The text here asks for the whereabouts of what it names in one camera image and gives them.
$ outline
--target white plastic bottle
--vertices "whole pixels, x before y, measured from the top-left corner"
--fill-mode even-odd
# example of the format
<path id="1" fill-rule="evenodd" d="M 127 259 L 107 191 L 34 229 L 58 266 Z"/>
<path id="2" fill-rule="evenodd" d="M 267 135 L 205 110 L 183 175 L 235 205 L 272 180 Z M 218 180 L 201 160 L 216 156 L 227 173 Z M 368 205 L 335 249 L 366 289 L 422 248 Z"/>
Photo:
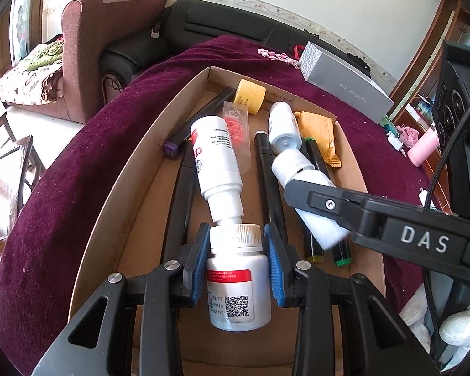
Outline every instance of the white plastic bottle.
<path id="1" fill-rule="evenodd" d="M 268 258 L 261 254 L 257 224 L 211 228 L 207 297 L 211 324 L 226 331 L 249 331 L 272 317 Z"/>
<path id="2" fill-rule="evenodd" d="M 272 164 L 272 172 L 285 188 L 292 179 L 335 187 L 331 180 L 301 154 L 299 150 L 289 149 L 279 154 Z M 343 240 L 349 233 L 336 221 L 296 208 L 296 212 L 316 238 L 320 247 L 329 250 Z"/>
<path id="3" fill-rule="evenodd" d="M 286 102 L 275 102 L 269 111 L 269 143 L 275 154 L 290 148 L 301 148 L 301 136 L 298 123 L 291 107 Z"/>
<path id="4" fill-rule="evenodd" d="M 193 153 L 203 197 L 217 224 L 242 223 L 242 179 L 226 122 L 206 116 L 191 126 Z"/>

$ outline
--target pink bottle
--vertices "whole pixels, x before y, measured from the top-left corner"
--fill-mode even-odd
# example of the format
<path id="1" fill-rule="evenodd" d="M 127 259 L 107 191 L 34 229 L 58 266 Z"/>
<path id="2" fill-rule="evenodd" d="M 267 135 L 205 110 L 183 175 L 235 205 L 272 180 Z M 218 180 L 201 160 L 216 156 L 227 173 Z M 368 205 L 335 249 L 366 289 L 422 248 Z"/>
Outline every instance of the pink bottle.
<path id="1" fill-rule="evenodd" d="M 407 156 L 416 167 L 419 167 L 438 147 L 439 137 L 434 131 L 434 127 L 430 126 L 426 133 L 408 151 Z"/>

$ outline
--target red label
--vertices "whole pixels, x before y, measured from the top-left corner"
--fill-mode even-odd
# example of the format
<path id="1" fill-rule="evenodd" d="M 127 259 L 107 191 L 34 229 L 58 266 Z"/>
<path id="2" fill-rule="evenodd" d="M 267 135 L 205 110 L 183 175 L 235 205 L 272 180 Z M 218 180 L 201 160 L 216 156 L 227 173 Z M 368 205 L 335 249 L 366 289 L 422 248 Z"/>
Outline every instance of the red label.
<path id="1" fill-rule="evenodd" d="M 207 281 L 213 283 L 243 283 L 251 281 L 251 270 L 207 270 Z"/>
<path id="2" fill-rule="evenodd" d="M 230 134 L 230 138 L 232 139 L 232 141 L 243 141 L 243 139 L 245 138 L 245 134 L 240 121 L 233 116 L 225 116 L 224 121 L 227 124 L 228 133 Z"/>
<path id="3" fill-rule="evenodd" d="M 195 129 L 191 133 L 191 143 L 192 143 L 192 145 L 195 145 L 195 141 L 197 140 L 197 137 L 198 137 L 198 133 L 197 133 L 197 129 Z"/>

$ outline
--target purple marker cap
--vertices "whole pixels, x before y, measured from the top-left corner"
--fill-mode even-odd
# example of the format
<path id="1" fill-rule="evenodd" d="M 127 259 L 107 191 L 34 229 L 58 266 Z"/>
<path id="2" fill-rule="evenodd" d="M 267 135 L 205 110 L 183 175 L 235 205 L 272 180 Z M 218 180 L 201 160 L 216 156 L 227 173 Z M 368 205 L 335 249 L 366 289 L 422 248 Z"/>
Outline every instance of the purple marker cap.
<path id="1" fill-rule="evenodd" d="M 179 154 L 178 146 L 171 142 L 164 143 L 164 145 L 162 146 L 162 151 L 164 152 L 164 155 L 167 158 L 170 158 L 171 160 L 176 158 Z"/>

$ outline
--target white pill bottle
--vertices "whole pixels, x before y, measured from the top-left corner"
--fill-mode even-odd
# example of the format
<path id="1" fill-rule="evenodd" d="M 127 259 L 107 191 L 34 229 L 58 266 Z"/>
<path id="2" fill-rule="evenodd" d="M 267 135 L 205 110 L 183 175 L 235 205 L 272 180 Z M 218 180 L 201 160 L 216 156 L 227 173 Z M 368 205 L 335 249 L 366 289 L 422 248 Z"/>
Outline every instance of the white pill bottle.
<path id="1" fill-rule="evenodd" d="M 191 126 L 198 183 L 217 224 L 242 223 L 242 179 L 226 122 L 205 116 Z"/>
<path id="2" fill-rule="evenodd" d="M 261 252 L 257 224 L 211 228 L 207 298 L 211 324 L 226 331 L 250 331 L 272 317 L 268 258 Z"/>

